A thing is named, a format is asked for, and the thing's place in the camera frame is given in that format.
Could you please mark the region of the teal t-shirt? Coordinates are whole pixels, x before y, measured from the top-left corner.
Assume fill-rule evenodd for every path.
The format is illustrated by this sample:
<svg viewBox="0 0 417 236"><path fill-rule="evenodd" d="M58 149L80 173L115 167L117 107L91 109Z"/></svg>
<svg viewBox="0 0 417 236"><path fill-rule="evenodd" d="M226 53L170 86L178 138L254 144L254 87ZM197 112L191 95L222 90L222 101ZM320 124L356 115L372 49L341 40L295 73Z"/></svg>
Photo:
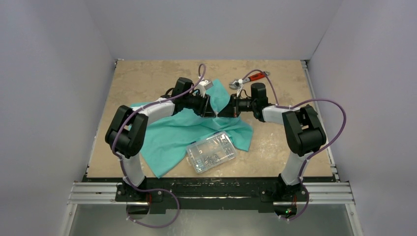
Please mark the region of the teal t-shirt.
<svg viewBox="0 0 417 236"><path fill-rule="evenodd" d="M241 118L203 118L183 109L147 127L140 154L153 174L161 178L185 157L188 145L222 131L235 147L249 151L253 129Z"/></svg>

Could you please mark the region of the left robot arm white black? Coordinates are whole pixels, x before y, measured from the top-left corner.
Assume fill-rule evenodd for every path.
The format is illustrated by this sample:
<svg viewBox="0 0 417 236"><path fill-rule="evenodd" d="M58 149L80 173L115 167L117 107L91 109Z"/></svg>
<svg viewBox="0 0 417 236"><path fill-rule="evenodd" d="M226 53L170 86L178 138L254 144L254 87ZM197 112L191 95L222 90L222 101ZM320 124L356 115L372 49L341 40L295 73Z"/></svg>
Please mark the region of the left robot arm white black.
<svg viewBox="0 0 417 236"><path fill-rule="evenodd" d="M139 158L147 127L162 118L174 116L183 109L190 109L204 118L215 117L216 113L207 94L211 87L212 81L203 77L196 83L180 77L174 87L153 102L137 108L125 105L118 107L106 132L105 142L118 158L122 179L129 185L127 194L134 201L141 201L150 192L146 188L146 176Z"/></svg>

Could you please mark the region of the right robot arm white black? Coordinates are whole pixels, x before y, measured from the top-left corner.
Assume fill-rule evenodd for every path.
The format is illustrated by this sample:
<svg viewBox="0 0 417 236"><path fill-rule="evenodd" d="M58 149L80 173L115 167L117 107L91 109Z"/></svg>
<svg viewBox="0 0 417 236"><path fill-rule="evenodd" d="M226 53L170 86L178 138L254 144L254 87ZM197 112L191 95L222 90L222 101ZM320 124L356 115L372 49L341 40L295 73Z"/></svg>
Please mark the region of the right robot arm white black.
<svg viewBox="0 0 417 236"><path fill-rule="evenodd" d="M261 122L283 125L290 155L278 176L273 196L282 200L290 199L301 190L309 157L318 152L327 141L318 113L310 105L290 109L269 103L263 83L251 85L249 98L232 94L218 117L237 118L242 112L252 112L254 118Z"/></svg>

